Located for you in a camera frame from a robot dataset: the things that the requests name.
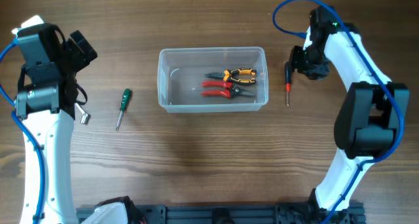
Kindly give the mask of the black red screwdriver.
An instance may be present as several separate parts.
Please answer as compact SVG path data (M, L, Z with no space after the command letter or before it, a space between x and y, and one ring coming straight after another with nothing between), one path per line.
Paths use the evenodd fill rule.
M285 63L285 103L289 107L289 95L291 92L291 78L292 78L292 66L289 62Z

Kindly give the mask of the green handled screwdriver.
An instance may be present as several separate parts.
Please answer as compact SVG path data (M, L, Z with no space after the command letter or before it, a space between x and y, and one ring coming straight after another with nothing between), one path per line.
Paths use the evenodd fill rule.
M118 121L117 121L117 125L115 130L118 131L120 128L120 124L122 122L122 118L124 116L124 112L126 111L129 101L132 97L132 91L129 88L126 88L123 92L122 95L122 100L121 100L121 104L120 104L120 115L118 117Z

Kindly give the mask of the orange black pliers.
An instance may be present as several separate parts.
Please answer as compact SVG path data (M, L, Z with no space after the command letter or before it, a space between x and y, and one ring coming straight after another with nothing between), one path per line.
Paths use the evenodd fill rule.
M256 74L257 70L254 68L241 67L237 69L226 69L223 72L207 73L205 76L227 83L249 86L256 83Z

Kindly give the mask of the red handled snips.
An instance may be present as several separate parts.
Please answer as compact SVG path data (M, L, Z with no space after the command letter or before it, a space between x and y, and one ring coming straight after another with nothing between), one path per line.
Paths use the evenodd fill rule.
M232 83L224 81L204 81L202 87L219 87L222 90L205 90L201 93L202 96L222 96L228 99L233 99L237 96L253 97L254 93L243 88L234 86Z

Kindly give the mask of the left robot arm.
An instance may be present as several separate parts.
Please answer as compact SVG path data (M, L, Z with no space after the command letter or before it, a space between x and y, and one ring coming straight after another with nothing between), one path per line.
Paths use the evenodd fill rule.
M12 118L25 141L21 223L78 223L71 189L70 145L83 89L76 74L97 58L80 31L66 39L55 24L15 31L25 63Z

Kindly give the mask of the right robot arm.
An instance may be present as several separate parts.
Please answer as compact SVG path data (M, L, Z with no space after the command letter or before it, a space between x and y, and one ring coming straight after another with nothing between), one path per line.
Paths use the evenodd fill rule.
M310 195L311 219L339 222L366 171L384 160L400 142L410 92L394 83L369 56L356 27L341 24L333 7L310 12L303 46L295 46L285 64L285 89L294 71L311 80L336 68L346 97L334 125L335 157L323 181Z

